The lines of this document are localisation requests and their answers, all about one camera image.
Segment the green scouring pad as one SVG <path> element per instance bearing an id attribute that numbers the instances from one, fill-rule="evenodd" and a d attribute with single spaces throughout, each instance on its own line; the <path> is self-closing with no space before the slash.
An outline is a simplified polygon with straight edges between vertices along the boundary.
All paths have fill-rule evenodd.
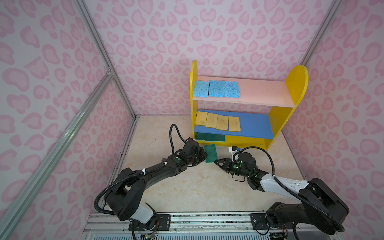
<path id="1" fill-rule="evenodd" d="M 225 135 L 215 135 L 215 142 L 225 143 L 226 136 Z"/>
<path id="2" fill-rule="evenodd" d="M 204 134 L 204 133 L 195 133 L 195 140 L 197 140 L 197 141 L 205 141 L 206 140 L 206 134 Z"/>
<path id="3" fill-rule="evenodd" d="M 218 159 L 216 145 L 205 145 L 204 149 L 207 153 L 206 163 L 213 164 Z"/>
<path id="4" fill-rule="evenodd" d="M 206 142 L 215 142 L 216 141 L 216 135 L 215 134 L 205 134 L 205 141 Z"/>

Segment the yellow sponge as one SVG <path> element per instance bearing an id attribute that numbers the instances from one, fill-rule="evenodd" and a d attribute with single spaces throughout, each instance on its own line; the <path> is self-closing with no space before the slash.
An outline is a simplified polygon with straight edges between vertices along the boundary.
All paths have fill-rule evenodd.
<path id="1" fill-rule="evenodd" d="M 218 114 L 208 113 L 205 127 L 216 129 L 217 121 L 218 121 Z"/>

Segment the yellow sponge shelf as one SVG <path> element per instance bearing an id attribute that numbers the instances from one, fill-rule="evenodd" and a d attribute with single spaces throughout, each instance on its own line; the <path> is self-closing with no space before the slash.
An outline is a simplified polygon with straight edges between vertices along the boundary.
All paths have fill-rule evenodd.
<path id="1" fill-rule="evenodd" d="M 207 112 L 198 111 L 196 115 L 195 125 L 205 126 L 207 122 L 207 116 L 208 116 Z"/>

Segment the yellow sponge floor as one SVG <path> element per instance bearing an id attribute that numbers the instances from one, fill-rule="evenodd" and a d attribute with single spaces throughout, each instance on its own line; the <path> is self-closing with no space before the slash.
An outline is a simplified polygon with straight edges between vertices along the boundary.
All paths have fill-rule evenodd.
<path id="1" fill-rule="evenodd" d="M 239 117 L 229 117 L 229 131 L 230 132 L 240 132 L 241 123 Z"/>
<path id="2" fill-rule="evenodd" d="M 218 115 L 217 126 L 216 126 L 217 130 L 227 131 L 228 130 L 228 124 L 229 124 L 229 117 L 228 116 Z"/>

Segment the blue sponge floor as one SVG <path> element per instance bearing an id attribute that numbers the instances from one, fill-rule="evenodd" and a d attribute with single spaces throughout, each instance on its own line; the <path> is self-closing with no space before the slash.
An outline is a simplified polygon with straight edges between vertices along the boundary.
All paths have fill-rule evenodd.
<path id="1" fill-rule="evenodd" d="M 225 81 L 225 93 L 226 98 L 239 98 L 240 97 L 240 88 L 239 83 L 236 81 Z"/>
<path id="2" fill-rule="evenodd" d="M 209 97 L 224 98 L 225 96 L 225 81 L 210 81 Z"/>

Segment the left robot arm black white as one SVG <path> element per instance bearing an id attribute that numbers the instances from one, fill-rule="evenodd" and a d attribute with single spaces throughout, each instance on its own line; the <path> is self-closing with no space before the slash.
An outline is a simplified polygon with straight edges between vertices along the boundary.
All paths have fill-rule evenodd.
<path id="1" fill-rule="evenodd" d="M 122 170 L 115 181 L 99 193 L 94 208 L 99 213 L 117 216 L 120 221 L 153 222 L 156 211 L 141 203 L 145 190 L 166 178 L 177 176 L 188 167 L 197 166 L 207 156 L 198 142 L 188 138 L 181 150 L 163 158 L 159 164 L 136 171 Z"/>

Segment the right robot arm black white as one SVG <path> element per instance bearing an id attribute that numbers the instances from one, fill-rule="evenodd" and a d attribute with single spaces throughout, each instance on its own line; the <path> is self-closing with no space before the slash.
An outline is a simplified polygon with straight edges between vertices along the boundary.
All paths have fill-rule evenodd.
<path id="1" fill-rule="evenodd" d="M 227 174 L 243 177 L 254 191 L 275 193 L 298 201 L 297 204 L 275 202 L 267 209 L 261 223 L 268 228 L 308 224 L 328 235 L 345 231 L 343 222 L 350 212 L 349 207 L 322 180 L 277 177 L 275 173 L 259 169 L 255 158 L 244 152 L 216 160 L 215 164 Z"/>

